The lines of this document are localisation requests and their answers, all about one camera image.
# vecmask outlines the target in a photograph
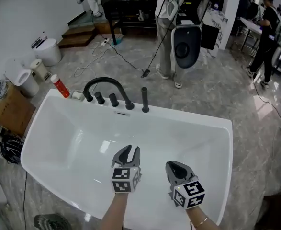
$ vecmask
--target sneaker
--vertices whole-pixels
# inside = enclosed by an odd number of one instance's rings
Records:
[[[255,72],[250,71],[250,66],[241,66],[241,67],[250,78],[253,78]]]
[[[156,65],[155,69],[156,69],[157,73],[161,76],[162,79],[166,80],[166,79],[169,78],[169,76],[164,75],[163,73],[161,73],[160,65]]]
[[[94,14],[93,17],[98,18],[98,17],[101,17],[102,15],[103,15],[103,13],[98,12],[97,14]]]
[[[269,88],[269,82],[266,82],[265,80],[260,81],[260,84],[265,89]]]
[[[180,88],[182,87],[182,84],[181,84],[181,83],[176,82],[176,83],[175,83],[175,87],[176,87],[177,89],[180,89]]]

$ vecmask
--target bracelet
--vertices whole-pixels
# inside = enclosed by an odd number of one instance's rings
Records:
[[[206,220],[207,220],[207,217],[198,226],[194,226],[194,227],[197,228],[197,227],[201,226],[204,222],[206,222]]]

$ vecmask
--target white bathtub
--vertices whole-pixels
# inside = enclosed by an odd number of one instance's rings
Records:
[[[112,158],[131,144],[141,150],[141,182],[129,195],[124,226],[134,230],[189,229],[189,220],[168,193],[165,164],[189,165],[206,195],[202,210],[221,222],[231,180],[233,134],[230,120],[142,104],[126,110],[64,99],[50,90],[25,140],[21,162],[41,185],[78,209],[102,218],[114,193]]]

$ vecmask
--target bag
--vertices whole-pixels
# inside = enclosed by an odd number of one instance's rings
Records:
[[[279,12],[274,7],[271,7],[271,8],[273,8],[273,10],[275,11],[276,15],[278,16],[278,19],[276,21],[276,29],[275,29],[274,40],[281,47],[281,16],[280,16]]]

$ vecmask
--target black pants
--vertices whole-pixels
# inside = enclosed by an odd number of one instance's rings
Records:
[[[272,57],[278,47],[275,41],[271,39],[260,39],[259,48],[250,67],[250,71],[255,72],[265,62],[265,82],[269,82],[272,72]]]

